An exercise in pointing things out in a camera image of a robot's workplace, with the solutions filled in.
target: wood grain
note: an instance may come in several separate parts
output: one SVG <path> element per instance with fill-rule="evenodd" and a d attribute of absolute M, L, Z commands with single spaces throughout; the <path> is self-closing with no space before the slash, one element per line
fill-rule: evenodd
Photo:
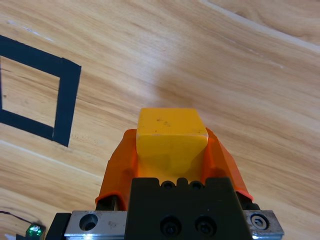
<path fill-rule="evenodd" d="M 319 239 L 319 3 L 285 1 L 281 16 L 273 1 L 216 3 L 0 2 L 2 35 L 82 66 L 68 148 L 0 124 L 1 207 L 47 226 L 56 212 L 94 209 L 107 161 L 140 109 L 193 107 L 284 239 Z M 14 111 L 32 103 L 33 117 L 50 119 L 38 97 L 51 99 L 54 81 L 43 86 L 33 72 L 31 94 L 31 82 L 4 77 Z M 1 225 L 1 238 L 26 230 L 6 215 Z"/>

